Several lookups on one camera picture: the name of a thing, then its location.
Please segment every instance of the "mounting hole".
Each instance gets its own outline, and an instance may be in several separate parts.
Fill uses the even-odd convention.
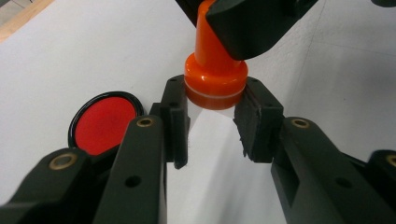
[[[130,176],[125,180],[125,186],[128,188],[135,188],[139,186],[140,183],[142,183],[142,178],[137,175]]]
[[[146,128],[151,126],[154,123],[154,120],[152,119],[140,119],[137,121],[137,126]]]
[[[388,155],[387,161],[389,162],[390,165],[396,167],[396,155]]]
[[[309,123],[304,119],[293,119],[291,123],[296,126],[297,128],[309,128]]]
[[[352,188],[352,184],[347,179],[345,179],[343,177],[335,178],[335,183],[337,183],[339,186],[346,188],[346,189]]]
[[[73,165],[77,160],[77,155],[74,153],[64,153],[55,157],[49,163],[49,168],[52,170],[62,170]]]
[[[169,105],[172,106],[172,107],[177,107],[177,106],[178,106],[178,103],[172,102],[172,103],[170,103]]]

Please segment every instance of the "white table surface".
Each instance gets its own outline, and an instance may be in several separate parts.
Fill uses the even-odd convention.
[[[0,204],[51,151],[78,109],[128,91],[149,110],[183,73],[195,29],[175,1],[57,0],[0,44]],[[285,106],[361,160],[396,149],[396,8],[319,0],[247,61]],[[190,105],[189,164],[168,169],[168,223],[285,223],[270,164],[242,156],[233,110]]]

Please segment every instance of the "orange object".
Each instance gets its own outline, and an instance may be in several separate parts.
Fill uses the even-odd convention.
[[[236,61],[216,37],[205,14],[215,0],[205,0],[198,9],[195,52],[185,64],[189,99],[207,109],[226,109],[237,104],[245,88],[248,67]]]

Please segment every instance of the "black ring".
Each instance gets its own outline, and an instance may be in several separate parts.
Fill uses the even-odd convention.
[[[131,103],[134,106],[134,111],[135,111],[135,116],[139,117],[145,114],[145,110],[140,103],[140,101],[131,93],[125,92],[125,91],[109,91],[102,93],[100,95],[97,95],[93,97],[89,102],[87,102],[78,112],[77,114],[73,117],[72,122],[70,123],[69,127],[69,132],[67,134],[67,143],[69,147],[78,147],[76,143],[76,127],[79,122],[79,119],[81,119],[82,115],[87,111],[87,109],[96,104],[97,102],[104,100],[109,97],[120,97],[125,100],[127,100],[129,103]]]

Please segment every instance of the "red disc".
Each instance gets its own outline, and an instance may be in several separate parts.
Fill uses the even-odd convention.
[[[121,97],[108,97],[91,105],[76,127],[76,143],[91,155],[99,155],[120,144],[129,122],[136,117],[134,106]]]

